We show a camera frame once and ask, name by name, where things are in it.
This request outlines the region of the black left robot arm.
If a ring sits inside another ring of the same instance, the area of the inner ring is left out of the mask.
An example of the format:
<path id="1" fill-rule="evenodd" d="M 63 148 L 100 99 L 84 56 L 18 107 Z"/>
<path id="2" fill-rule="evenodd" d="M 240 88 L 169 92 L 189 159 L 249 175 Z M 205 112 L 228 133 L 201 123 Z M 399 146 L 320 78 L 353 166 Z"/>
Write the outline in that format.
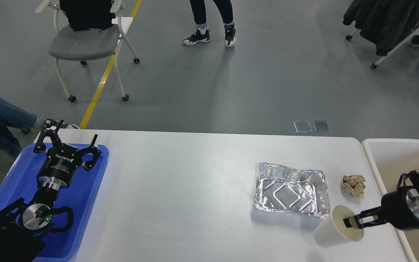
<path id="1" fill-rule="evenodd" d="M 79 167 L 90 171 L 100 159 L 95 142 L 85 148 L 63 143 L 58 136 L 61 125 L 43 130 L 33 152 L 44 153 L 45 161 L 36 177 L 37 190 L 25 203 L 18 198 L 0 211 L 0 262 L 31 262 L 46 244 L 43 238 L 68 231 L 74 225 L 71 207 L 54 207 L 60 189 L 71 185 Z"/>

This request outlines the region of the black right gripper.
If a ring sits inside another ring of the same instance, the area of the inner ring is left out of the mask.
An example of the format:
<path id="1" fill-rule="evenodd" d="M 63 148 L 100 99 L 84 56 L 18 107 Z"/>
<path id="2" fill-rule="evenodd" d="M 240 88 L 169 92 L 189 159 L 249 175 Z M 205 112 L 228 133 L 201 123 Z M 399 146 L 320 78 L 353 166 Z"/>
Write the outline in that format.
<path id="1" fill-rule="evenodd" d="M 419 229 L 419 193 L 404 186 L 383 195 L 381 207 L 364 210 L 343 219 L 347 228 L 364 229 L 390 223 L 403 231 Z"/>

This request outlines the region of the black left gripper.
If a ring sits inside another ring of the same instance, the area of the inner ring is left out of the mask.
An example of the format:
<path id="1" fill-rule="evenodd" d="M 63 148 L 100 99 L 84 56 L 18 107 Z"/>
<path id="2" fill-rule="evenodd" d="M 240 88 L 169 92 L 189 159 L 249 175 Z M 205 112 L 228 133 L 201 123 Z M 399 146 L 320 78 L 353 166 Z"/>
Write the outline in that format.
<path id="1" fill-rule="evenodd" d="M 47 158 L 37 174 L 37 183 L 39 185 L 53 182 L 58 184 L 59 188 L 68 188 L 71 185 L 77 168 L 81 165 L 86 171 L 92 170 L 101 155 L 101 151 L 95 146 L 98 138 L 97 134 L 93 136 L 90 145 L 83 149 L 79 150 L 69 144 L 60 148 L 63 143 L 57 133 L 63 127 L 63 123 L 63 120 L 47 119 L 44 124 L 44 129 L 40 132 L 35 143 L 34 153 L 48 151 Z M 44 139 L 47 136 L 51 139 L 53 145 L 49 150 L 47 150 L 44 144 Z M 92 155 L 92 159 L 83 161 L 83 156 L 88 154 Z"/>

